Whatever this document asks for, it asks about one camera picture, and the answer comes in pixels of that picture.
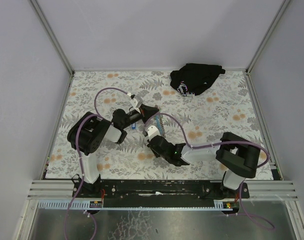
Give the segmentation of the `grey keyring with blue handle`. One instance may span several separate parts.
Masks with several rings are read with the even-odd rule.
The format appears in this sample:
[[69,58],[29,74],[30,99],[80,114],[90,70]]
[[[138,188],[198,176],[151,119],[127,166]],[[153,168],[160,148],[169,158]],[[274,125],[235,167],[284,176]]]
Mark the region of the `grey keyring with blue handle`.
[[165,129],[164,129],[164,125],[163,125],[162,115],[159,113],[157,116],[154,117],[154,119],[156,121],[156,125],[157,125],[157,128],[158,128],[160,134],[165,138],[166,134],[165,134]]

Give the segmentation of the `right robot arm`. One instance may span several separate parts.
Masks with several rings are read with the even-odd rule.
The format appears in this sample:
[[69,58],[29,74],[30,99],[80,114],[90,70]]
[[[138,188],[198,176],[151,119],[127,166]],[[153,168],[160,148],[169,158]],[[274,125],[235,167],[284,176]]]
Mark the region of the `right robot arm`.
[[258,160],[262,148],[231,132],[225,132],[219,142],[205,145],[172,144],[159,132],[147,133],[147,147],[156,157],[162,157],[176,167],[187,166],[197,161],[217,160],[227,170],[222,185],[236,190],[245,179],[256,177]]

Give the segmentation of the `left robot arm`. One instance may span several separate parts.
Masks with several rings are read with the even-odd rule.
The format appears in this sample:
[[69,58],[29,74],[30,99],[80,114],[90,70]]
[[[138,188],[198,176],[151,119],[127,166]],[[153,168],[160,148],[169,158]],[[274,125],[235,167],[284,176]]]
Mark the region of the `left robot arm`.
[[125,128],[140,120],[145,123],[158,112],[157,107],[142,104],[138,110],[132,107],[129,112],[120,108],[115,110],[111,121],[100,119],[90,111],[83,115],[68,132],[67,141],[84,155],[80,164],[84,181],[93,184],[99,178],[97,160],[91,154],[97,151],[103,140],[121,144],[127,135]]

